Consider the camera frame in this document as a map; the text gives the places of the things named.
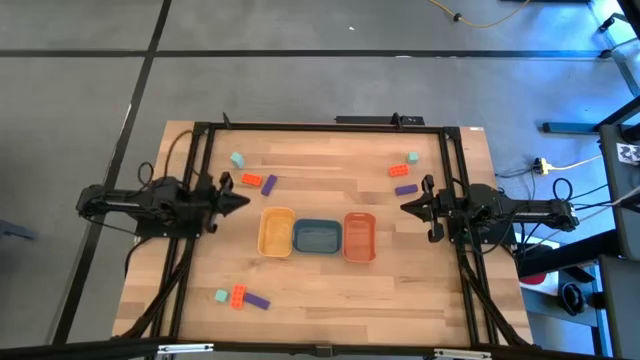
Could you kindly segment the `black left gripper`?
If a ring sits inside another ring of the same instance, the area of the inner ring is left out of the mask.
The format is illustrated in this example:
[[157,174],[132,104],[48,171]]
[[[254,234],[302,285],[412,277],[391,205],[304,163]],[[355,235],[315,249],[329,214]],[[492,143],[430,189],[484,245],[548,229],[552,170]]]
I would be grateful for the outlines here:
[[248,197],[233,193],[232,189],[233,180],[228,171],[221,173],[218,188],[208,172],[200,174],[197,190],[206,203],[204,228],[208,233],[216,232],[218,225],[215,218],[218,215],[227,216],[250,203]]

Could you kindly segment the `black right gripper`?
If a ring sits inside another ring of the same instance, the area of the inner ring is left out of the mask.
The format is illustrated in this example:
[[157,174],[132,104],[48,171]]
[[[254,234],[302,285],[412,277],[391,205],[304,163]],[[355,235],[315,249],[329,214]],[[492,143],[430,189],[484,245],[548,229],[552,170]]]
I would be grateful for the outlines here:
[[421,221],[430,221],[428,240],[436,243],[444,238],[444,225],[438,222],[440,217],[448,217],[453,209],[453,192],[448,189],[434,191],[434,178],[426,175],[423,179],[424,194],[416,200],[401,205],[401,209]]

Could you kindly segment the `yellow plastic bin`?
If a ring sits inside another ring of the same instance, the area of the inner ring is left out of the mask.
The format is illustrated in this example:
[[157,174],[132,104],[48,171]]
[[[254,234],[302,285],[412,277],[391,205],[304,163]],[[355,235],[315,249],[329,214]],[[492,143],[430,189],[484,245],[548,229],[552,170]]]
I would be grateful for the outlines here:
[[267,207],[260,220],[257,249],[260,255],[288,257],[293,250],[293,227],[296,216],[286,207]]

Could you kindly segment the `orange plastic bin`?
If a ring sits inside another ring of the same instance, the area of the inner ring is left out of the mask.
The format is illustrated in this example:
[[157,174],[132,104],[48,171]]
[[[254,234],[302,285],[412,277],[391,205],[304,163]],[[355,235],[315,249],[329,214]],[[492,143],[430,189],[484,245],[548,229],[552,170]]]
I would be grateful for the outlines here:
[[347,261],[356,263],[370,263],[376,258],[376,218],[372,214],[345,215],[342,253]]

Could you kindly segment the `blue plastic bin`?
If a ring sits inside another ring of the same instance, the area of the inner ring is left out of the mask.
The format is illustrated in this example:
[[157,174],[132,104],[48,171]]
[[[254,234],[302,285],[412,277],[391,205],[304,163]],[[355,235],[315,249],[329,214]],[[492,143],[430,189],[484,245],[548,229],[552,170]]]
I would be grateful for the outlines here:
[[337,221],[299,219],[293,227],[293,247],[303,253],[335,254],[341,250],[342,235]]

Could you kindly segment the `black diagonal beam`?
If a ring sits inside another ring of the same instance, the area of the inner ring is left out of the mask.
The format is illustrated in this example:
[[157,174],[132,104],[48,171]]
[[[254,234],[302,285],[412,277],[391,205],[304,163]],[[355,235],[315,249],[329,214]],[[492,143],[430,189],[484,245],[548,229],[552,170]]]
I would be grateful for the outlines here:
[[578,242],[534,255],[526,255],[518,270],[520,278],[594,262],[600,255],[619,255],[618,231],[613,229]]

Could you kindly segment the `blue floor bar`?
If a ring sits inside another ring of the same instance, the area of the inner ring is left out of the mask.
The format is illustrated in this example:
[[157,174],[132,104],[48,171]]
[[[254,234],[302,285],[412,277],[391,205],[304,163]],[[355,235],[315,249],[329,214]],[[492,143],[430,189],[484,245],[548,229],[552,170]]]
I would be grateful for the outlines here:
[[553,134],[596,134],[598,132],[598,125],[593,123],[545,122],[542,124],[542,131]]

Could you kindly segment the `black and white marker tag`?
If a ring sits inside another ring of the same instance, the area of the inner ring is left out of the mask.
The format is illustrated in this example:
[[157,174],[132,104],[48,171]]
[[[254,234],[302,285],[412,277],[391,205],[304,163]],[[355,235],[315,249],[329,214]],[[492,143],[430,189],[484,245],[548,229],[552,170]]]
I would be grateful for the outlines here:
[[631,165],[640,165],[640,146],[617,143],[616,150],[619,162]]

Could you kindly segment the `grey floor object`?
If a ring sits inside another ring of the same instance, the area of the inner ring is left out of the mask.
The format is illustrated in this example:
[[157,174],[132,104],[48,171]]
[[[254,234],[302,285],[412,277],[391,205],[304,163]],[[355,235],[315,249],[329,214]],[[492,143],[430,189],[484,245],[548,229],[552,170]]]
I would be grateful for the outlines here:
[[0,219],[0,238],[3,236],[15,236],[27,240],[35,240],[37,233],[26,227]]

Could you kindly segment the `grey chair base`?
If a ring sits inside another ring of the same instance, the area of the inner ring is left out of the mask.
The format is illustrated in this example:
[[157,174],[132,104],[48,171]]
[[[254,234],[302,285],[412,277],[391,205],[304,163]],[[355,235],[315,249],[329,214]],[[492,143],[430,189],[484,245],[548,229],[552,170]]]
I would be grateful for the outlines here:
[[[640,51],[640,0],[615,1],[620,7],[620,11],[612,12],[597,28],[597,32],[605,37],[608,45],[607,48],[600,52],[599,58],[612,59],[614,61],[629,91],[633,96],[637,97],[640,96],[640,83],[636,80],[633,70],[627,64],[628,56],[624,54],[622,49],[625,46],[636,44],[637,49]],[[616,21],[628,24],[634,35],[623,42],[615,42],[607,31]]]

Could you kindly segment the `black table frame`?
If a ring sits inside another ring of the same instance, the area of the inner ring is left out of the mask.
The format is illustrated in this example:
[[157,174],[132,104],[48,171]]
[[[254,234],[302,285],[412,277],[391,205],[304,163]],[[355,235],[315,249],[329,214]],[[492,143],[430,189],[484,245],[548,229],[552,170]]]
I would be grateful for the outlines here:
[[[465,347],[469,344],[455,247],[431,243],[428,225],[400,209],[394,189],[432,175],[443,188],[456,181],[494,184],[487,139],[465,127],[442,143],[421,127],[398,131],[365,125],[249,124],[202,138],[195,153],[212,175],[232,168],[241,153],[246,171],[275,175],[273,192],[236,183],[250,203],[217,221],[215,233],[195,245],[179,336],[184,341],[369,346]],[[416,164],[407,154],[417,152]],[[388,168],[407,164],[409,174]],[[259,223],[267,207],[286,207],[299,219],[343,220],[350,212],[376,218],[376,258],[347,261],[342,254],[292,251],[259,254]],[[244,301],[232,309],[235,284],[267,299],[262,310]],[[225,290],[225,302],[215,292]]]

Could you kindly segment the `silver metal bracket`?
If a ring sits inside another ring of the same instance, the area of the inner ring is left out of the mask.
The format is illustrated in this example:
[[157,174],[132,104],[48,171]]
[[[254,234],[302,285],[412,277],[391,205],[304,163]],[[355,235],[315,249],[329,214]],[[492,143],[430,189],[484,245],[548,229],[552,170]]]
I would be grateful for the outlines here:
[[164,344],[159,345],[158,355],[176,355],[185,353],[203,353],[213,352],[213,343],[196,343],[196,344]]
[[434,357],[437,360],[492,360],[490,352],[436,348]]

